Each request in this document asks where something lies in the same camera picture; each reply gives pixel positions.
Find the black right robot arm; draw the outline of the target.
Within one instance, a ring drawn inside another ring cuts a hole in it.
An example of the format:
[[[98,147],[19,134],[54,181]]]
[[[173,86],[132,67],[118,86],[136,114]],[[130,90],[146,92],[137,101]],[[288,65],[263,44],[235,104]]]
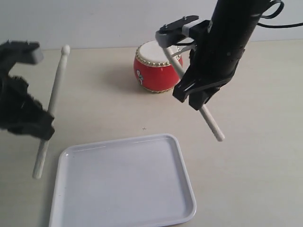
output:
[[[219,0],[208,27],[200,31],[190,65],[173,96],[198,110],[229,83],[268,0]]]

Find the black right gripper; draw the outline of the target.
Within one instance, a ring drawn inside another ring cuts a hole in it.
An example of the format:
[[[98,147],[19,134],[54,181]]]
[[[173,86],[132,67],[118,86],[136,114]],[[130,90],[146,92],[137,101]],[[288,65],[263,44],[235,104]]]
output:
[[[228,83],[244,54],[244,47],[196,47],[190,51],[190,65],[199,67],[199,73],[187,70],[175,85],[173,96],[184,102],[189,96],[189,105],[199,110],[221,86]]]

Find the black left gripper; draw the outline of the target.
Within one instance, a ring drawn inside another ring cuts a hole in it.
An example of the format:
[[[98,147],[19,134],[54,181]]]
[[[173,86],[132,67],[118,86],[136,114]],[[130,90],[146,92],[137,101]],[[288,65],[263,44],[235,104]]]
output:
[[[27,89],[28,83],[22,77],[0,74],[0,128],[15,135],[49,140],[55,132],[54,117],[43,112],[40,101]]]

